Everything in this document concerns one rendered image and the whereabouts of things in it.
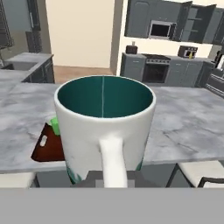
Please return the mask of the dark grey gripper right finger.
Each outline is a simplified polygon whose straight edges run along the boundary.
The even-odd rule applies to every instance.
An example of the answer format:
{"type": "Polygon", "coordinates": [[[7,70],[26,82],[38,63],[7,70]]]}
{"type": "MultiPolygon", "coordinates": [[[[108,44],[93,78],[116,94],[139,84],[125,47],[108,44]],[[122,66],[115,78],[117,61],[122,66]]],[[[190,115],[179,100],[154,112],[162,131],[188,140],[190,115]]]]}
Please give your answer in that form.
{"type": "Polygon", "coordinates": [[[154,188],[157,185],[145,179],[140,171],[127,171],[128,188],[154,188]]]}

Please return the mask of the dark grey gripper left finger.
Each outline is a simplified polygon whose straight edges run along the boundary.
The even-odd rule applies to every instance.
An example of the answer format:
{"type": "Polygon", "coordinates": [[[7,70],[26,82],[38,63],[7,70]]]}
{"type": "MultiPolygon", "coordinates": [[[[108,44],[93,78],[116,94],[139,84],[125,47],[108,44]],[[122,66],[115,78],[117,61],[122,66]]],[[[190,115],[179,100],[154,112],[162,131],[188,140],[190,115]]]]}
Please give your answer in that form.
{"type": "Polygon", "coordinates": [[[89,171],[86,179],[82,180],[80,183],[74,184],[73,187],[103,188],[102,171],[89,171]]]}

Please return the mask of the white mug teal inside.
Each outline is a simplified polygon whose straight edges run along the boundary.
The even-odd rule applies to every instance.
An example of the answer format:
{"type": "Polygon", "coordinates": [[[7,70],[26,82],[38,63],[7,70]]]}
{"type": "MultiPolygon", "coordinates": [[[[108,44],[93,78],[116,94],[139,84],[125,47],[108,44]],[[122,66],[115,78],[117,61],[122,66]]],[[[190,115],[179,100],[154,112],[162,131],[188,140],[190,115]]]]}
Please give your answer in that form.
{"type": "Polygon", "coordinates": [[[106,188],[126,188],[128,171],[141,168],[157,97],[142,82],[114,75],[70,80],[54,105],[73,183],[101,171],[106,188]]]}

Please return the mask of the dark red tray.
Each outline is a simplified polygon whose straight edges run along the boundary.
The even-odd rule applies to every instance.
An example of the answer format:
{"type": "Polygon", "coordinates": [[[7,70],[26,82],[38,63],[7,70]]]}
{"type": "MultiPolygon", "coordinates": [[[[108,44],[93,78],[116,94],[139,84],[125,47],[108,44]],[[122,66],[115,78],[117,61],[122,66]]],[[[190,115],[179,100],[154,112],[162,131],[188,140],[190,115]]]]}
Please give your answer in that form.
{"type": "Polygon", "coordinates": [[[54,134],[53,128],[48,123],[45,123],[41,131],[31,158],[40,163],[65,160],[60,136],[54,134]]]}

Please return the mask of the green cup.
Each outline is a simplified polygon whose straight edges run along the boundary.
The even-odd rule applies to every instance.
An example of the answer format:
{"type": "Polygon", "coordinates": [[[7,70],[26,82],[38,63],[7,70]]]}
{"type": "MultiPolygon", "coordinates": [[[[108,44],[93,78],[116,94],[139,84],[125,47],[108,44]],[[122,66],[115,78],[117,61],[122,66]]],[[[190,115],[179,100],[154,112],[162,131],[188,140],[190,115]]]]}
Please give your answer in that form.
{"type": "Polygon", "coordinates": [[[56,136],[59,136],[60,135],[60,128],[59,128],[59,123],[58,123],[58,119],[57,117],[53,117],[51,120],[50,120],[50,124],[52,126],[52,130],[54,132],[54,134],[56,136]]]}

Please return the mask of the grey sink counter cupboards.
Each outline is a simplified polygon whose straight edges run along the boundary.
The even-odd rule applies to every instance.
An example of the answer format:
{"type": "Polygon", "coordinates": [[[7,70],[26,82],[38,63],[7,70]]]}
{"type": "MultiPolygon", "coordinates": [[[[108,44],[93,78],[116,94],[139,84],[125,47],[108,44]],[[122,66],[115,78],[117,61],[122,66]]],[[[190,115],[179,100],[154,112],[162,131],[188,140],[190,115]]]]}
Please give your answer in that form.
{"type": "Polygon", "coordinates": [[[29,83],[54,83],[53,60],[48,59],[38,69],[24,79],[29,83]]]}

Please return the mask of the white cushioned stool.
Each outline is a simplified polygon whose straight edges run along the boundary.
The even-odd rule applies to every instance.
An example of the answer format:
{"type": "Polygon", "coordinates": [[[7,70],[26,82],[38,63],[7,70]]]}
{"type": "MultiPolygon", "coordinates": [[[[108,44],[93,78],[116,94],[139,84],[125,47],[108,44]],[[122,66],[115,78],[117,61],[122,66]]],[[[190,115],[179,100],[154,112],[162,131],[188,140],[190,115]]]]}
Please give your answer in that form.
{"type": "Polygon", "coordinates": [[[224,188],[224,166],[218,160],[176,163],[166,184],[170,187],[180,171],[190,187],[224,188]]]}

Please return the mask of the black oven with hob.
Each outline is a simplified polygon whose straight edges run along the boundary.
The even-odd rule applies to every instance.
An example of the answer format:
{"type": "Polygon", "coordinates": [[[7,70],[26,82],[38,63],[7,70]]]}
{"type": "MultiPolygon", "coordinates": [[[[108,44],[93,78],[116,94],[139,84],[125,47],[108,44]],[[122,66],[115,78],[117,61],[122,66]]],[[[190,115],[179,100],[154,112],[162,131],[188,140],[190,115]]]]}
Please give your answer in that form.
{"type": "Polygon", "coordinates": [[[143,82],[164,83],[171,59],[158,54],[144,54],[146,57],[143,70],[143,82]]]}

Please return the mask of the grey lower cupboard run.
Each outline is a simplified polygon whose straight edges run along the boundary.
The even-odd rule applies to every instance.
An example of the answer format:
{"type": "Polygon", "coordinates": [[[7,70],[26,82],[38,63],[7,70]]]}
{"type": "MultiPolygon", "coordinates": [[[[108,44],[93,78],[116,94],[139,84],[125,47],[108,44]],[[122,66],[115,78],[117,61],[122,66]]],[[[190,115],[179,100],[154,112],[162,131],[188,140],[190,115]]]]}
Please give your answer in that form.
{"type": "Polygon", "coordinates": [[[171,59],[164,83],[143,82],[146,57],[144,53],[122,54],[121,76],[141,81],[150,86],[194,88],[205,85],[206,77],[214,69],[210,59],[183,59],[179,56],[166,56],[171,59]]]}

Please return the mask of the grey cupboard run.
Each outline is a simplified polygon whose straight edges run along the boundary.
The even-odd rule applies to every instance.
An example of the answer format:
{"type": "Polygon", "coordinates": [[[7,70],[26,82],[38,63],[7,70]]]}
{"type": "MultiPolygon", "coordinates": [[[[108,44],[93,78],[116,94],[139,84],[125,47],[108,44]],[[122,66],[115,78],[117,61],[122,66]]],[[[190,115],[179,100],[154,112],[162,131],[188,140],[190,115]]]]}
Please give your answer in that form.
{"type": "Polygon", "coordinates": [[[122,54],[121,76],[141,81],[150,86],[194,88],[205,85],[206,77],[214,69],[210,59],[183,59],[179,56],[166,56],[171,59],[164,83],[143,82],[146,57],[144,53],[122,54]]]}
{"type": "Polygon", "coordinates": [[[128,0],[124,36],[149,39],[152,20],[176,24],[171,41],[224,46],[224,8],[216,4],[128,0]]]}

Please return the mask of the grey drawer cabinet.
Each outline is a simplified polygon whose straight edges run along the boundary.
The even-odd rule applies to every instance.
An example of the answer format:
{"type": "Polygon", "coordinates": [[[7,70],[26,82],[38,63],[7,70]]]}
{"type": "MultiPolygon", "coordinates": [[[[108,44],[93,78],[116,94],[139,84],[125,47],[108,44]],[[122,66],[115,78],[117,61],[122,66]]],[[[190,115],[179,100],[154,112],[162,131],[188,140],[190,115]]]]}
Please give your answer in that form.
{"type": "Polygon", "coordinates": [[[224,99],[224,71],[212,70],[206,77],[205,88],[224,99]]]}

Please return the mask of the grey sink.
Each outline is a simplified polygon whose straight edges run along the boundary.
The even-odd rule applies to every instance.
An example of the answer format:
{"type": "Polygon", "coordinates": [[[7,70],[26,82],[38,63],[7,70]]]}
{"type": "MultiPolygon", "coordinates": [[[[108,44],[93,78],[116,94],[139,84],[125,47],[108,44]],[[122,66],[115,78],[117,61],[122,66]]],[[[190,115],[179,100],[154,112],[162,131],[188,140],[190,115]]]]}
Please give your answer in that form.
{"type": "Polygon", "coordinates": [[[17,70],[17,71],[29,71],[37,66],[37,62],[26,61],[8,61],[4,63],[4,66],[0,66],[1,70],[17,70]]]}

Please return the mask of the dark toaster oven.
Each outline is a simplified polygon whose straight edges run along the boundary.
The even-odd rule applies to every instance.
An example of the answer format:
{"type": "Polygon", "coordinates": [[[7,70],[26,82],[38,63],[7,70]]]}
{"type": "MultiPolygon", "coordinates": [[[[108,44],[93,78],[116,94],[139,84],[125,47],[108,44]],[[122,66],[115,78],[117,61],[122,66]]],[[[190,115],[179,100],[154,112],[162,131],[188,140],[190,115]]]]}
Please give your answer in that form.
{"type": "Polygon", "coordinates": [[[178,49],[178,56],[186,59],[194,59],[198,48],[195,46],[181,45],[178,49]]]}

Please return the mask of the silver microwave oven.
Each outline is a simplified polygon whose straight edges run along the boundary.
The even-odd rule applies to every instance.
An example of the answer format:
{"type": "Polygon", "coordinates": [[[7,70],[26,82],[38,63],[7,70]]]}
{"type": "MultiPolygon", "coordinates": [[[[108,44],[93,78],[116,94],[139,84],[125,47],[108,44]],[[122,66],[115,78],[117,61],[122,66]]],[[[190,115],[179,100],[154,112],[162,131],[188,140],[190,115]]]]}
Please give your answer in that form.
{"type": "Polygon", "coordinates": [[[176,24],[172,22],[152,20],[150,23],[150,39],[168,39],[173,38],[176,24]]]}

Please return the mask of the grey upper cupboard run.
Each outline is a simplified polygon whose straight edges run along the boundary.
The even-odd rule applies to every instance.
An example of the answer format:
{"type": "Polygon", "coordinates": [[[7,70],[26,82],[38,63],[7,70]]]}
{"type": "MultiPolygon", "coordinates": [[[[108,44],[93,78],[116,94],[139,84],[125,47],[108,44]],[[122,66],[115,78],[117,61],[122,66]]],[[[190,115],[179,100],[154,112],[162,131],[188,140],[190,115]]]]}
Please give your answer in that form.
{"type": "Polygon", "coordinates": [[[152,20],[176,24],[171,41],[224,46],[224,8],[216,4],[128,0],[124,36],[149,39],[152,20]]]}

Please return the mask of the grey window blind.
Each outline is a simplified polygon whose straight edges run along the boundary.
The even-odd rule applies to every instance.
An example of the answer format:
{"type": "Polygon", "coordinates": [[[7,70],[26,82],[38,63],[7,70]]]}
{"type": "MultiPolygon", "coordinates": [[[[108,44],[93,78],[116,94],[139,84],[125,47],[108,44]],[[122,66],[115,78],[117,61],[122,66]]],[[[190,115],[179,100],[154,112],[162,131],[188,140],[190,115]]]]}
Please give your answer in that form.
{"type": "Polygon", "coordinates": [[[12,46],[13,42],[4,12],[3,0],[0,0],[0,50],[12,46]]]}

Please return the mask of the dark wall cupboard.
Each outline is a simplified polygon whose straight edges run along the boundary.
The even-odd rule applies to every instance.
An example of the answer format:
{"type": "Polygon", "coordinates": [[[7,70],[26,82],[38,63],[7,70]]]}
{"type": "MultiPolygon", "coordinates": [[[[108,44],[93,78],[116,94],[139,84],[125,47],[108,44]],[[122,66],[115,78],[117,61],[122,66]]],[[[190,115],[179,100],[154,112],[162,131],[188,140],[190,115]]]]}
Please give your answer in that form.
{"type": "Polygon", "coordinates": [[[30,53],[40,53],[42,51],[42,42],[40,37],[40,21],[37,0],[26,0],[28,4],[31,30],[25,33],[28,50],[30,53]]]}

